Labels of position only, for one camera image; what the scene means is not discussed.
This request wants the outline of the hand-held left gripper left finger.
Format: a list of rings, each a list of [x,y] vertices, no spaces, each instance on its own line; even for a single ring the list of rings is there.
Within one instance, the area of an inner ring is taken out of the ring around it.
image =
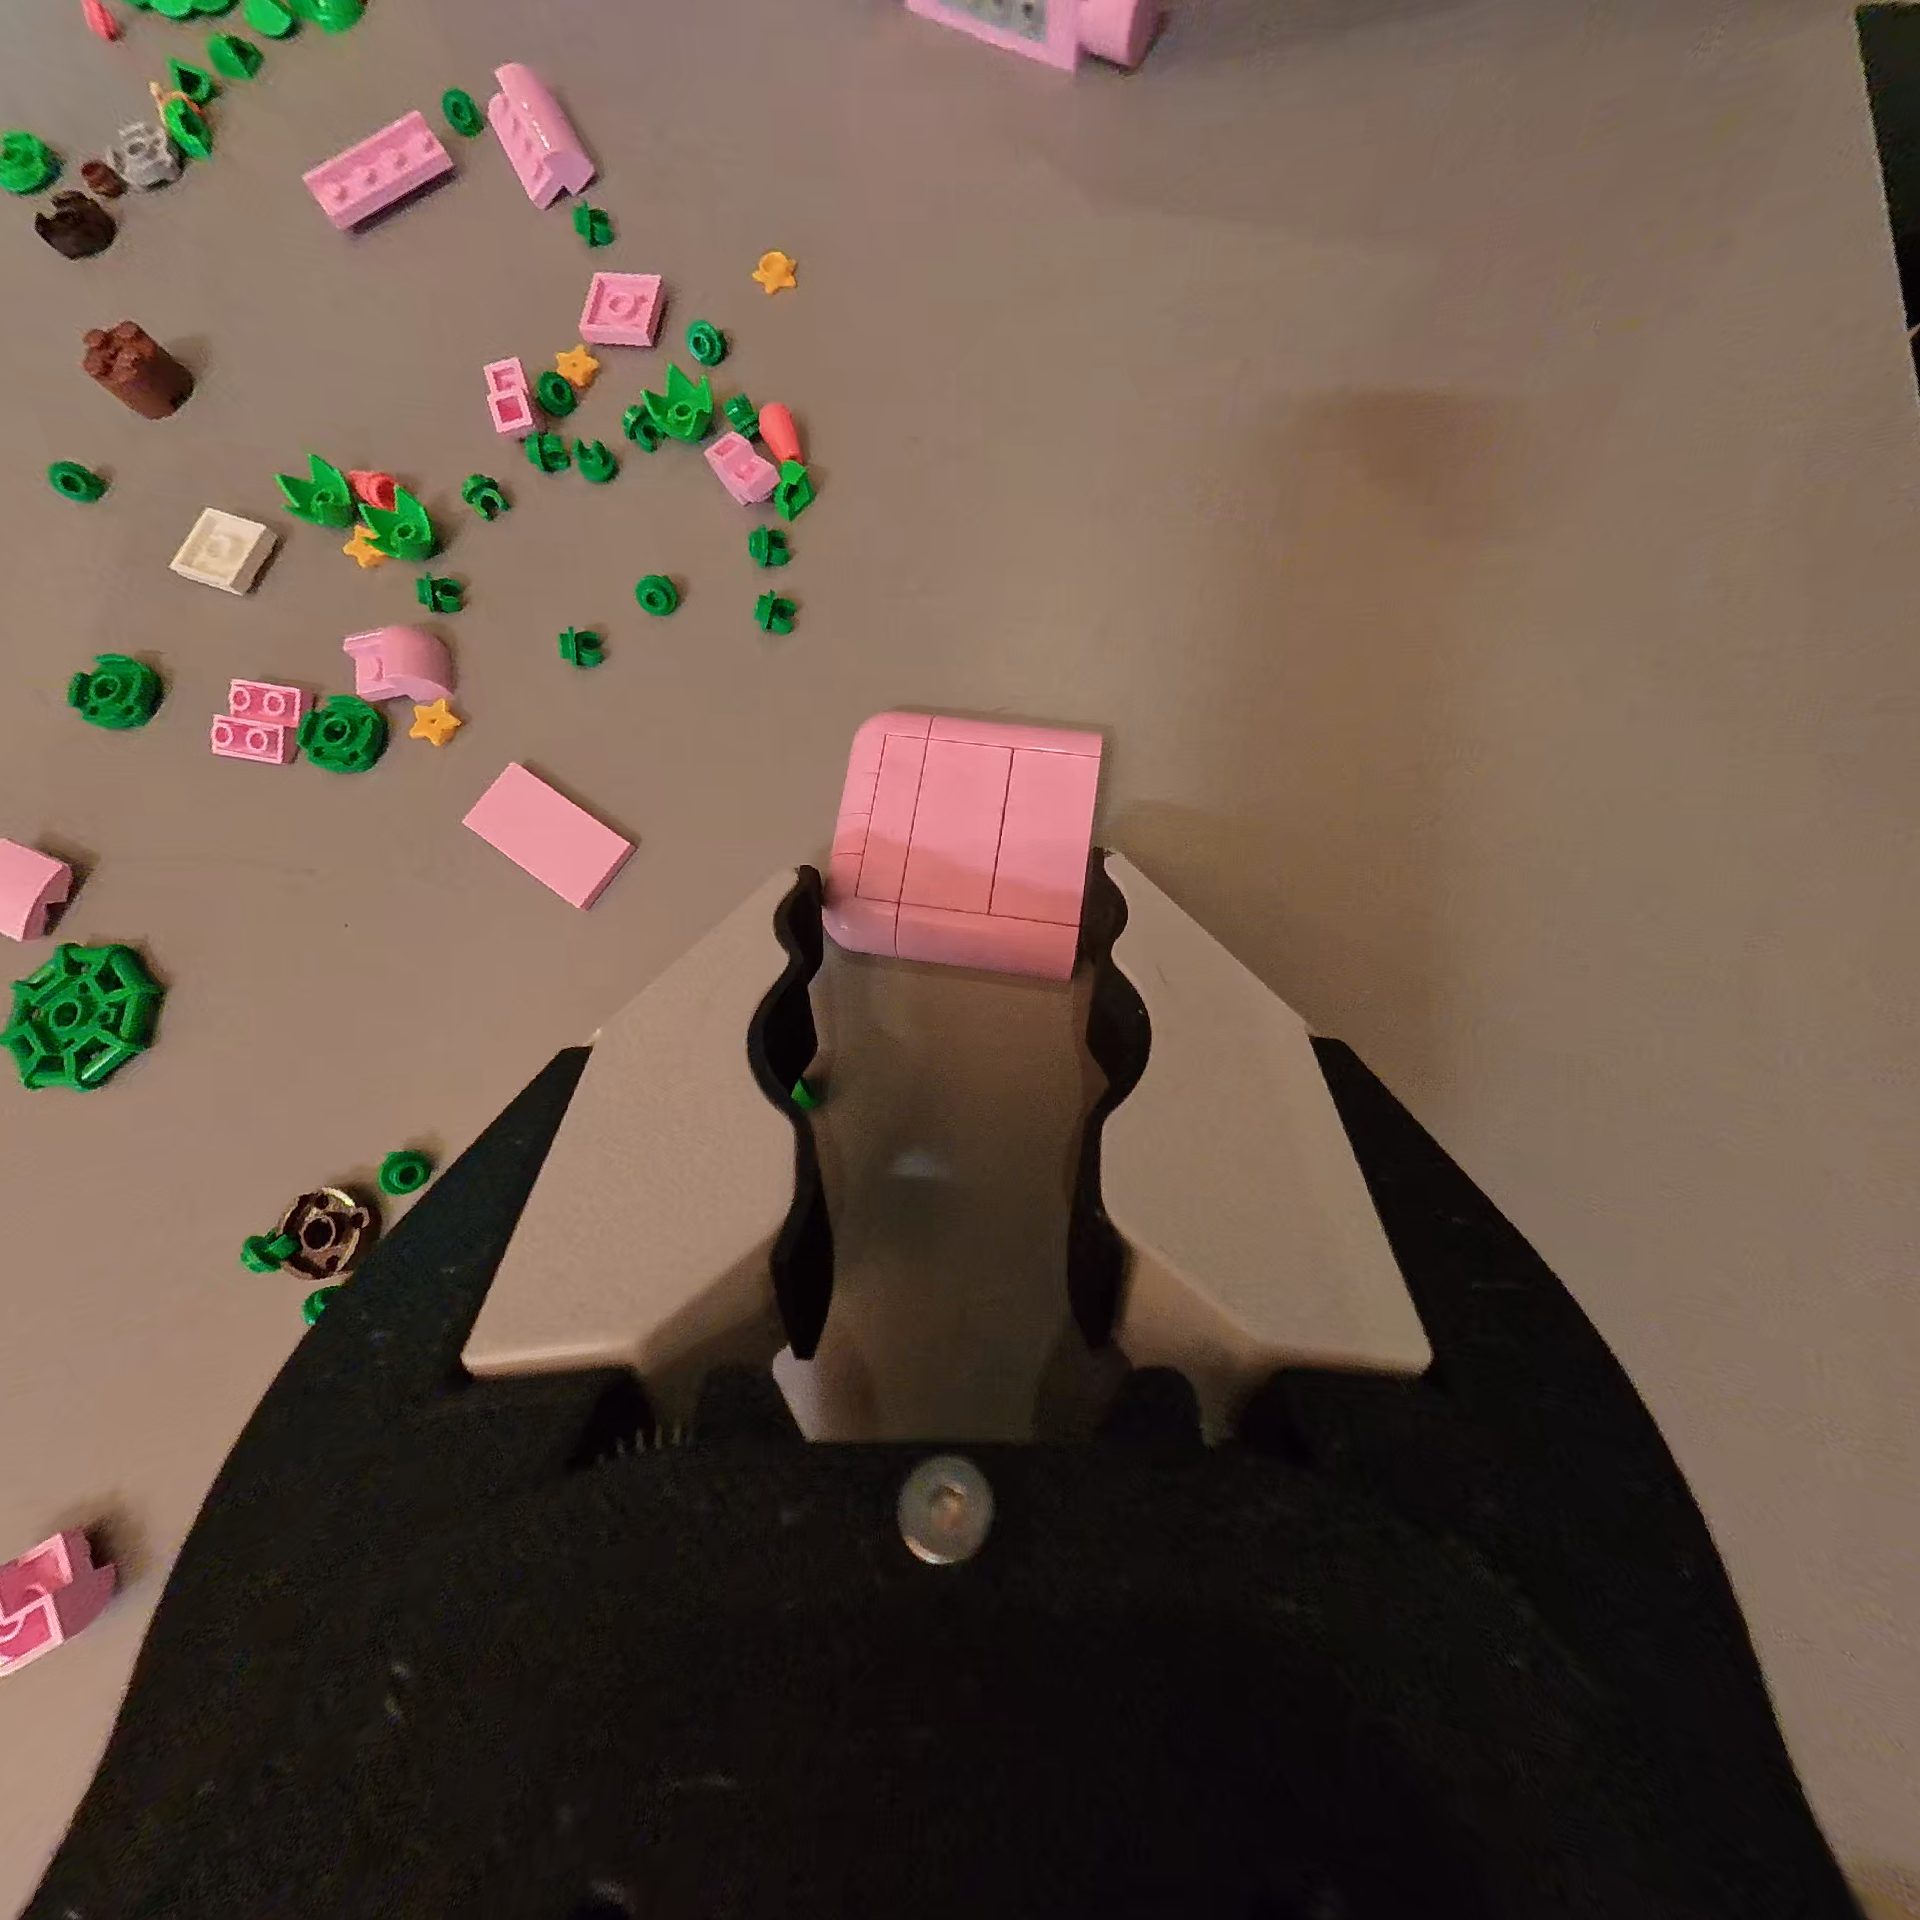
[[[825,882],[775,873],[593,1037],[463,1344],[471,1377],[625,1370],[658,1402],[722,1360],[818,1356],[831,1222],[810,988]]]

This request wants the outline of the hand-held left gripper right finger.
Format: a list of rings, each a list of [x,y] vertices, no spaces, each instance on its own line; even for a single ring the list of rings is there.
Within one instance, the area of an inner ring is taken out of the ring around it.
[[[1084,956],[1102,1091],[1068,1299],[1085,1344],[1186,1380],[1212,1442],[1283,1372],[1425,1377],[1433,1344],[1307,1021],[1107,848]]]

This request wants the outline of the pink square brick base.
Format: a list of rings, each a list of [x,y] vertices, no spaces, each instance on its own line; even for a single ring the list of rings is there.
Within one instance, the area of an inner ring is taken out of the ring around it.
[[[853,737],[823,885],[849,954],[1074,972],[1103,738],[882,710]]]

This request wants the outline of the dark brown round plate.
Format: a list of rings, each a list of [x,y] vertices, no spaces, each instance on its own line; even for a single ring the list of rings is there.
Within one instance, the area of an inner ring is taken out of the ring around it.
[[[379,1214],[356,1190],[323,1186],[297,1196],[281,1214],[271,1237],[295,1251],[281,1266],[315,1288],[346,1280],[378,1242]]]

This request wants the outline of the pink flat rectangular tile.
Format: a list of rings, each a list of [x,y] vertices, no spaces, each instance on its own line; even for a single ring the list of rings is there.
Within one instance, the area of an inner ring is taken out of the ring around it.
[[[628,836],[522,761],[494,777],[461,826],[575,909],[593,907],[636,853]]]

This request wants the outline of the green octagonal web piece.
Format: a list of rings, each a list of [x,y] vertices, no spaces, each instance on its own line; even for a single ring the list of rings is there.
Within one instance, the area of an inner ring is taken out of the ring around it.
[[[59,944],[9,994],[2,1046],[28,1091],[105,1088],[150,1046],[162,1006],[125,944]]]

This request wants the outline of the pink curved brick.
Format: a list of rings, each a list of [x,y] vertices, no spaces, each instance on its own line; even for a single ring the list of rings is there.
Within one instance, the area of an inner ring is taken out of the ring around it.
[[[418,627],[382,627],[342,640],[351,693],[365,705],[450,700],[457,689],[447,645]]]

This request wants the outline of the pink stepped studded plate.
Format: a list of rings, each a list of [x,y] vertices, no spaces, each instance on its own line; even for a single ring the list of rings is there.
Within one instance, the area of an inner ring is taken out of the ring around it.
[[[227,708],[207,725],[207,750],[225,761],[292,763],[313,705],[308,689],[236,676],[229,682]]]

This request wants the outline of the pink curved slope tile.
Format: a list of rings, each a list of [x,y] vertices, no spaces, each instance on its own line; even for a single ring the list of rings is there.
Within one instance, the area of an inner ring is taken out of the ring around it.
[[[59,907],[73,894],[76,875],[66,860],[29,848],[9,836],[2,858],[2,934],[17,944],[45,937]]]

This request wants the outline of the pink corner panel brick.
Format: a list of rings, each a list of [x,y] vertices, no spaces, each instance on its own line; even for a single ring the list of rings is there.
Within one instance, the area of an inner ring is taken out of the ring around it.
[[[82,1528],[66,1528],[2,1565],[2,1676],[73,1641],[114,1593]]]

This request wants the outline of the white square plate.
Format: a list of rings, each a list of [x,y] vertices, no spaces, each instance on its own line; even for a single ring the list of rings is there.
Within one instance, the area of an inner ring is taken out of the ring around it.
[[[170,558],[170,572],[193,585],[249,595],[278,549],[278,533],[259,518],[203,507]]]

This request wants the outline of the brown round brick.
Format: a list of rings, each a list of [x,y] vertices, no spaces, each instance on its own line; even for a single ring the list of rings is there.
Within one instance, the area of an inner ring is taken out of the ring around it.
[[[97,386],[146,421],[175,416],[196,392],[190,365],[135,321],[87,329],[79,368]]]

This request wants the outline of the pink half cylinder brick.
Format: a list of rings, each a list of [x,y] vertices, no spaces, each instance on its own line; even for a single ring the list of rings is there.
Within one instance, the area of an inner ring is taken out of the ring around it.
[[[526,198],[534,208],[578,198],[596,181],[596,165],[554,90],[516,62],[500,64],[494,80],[486,126]]]

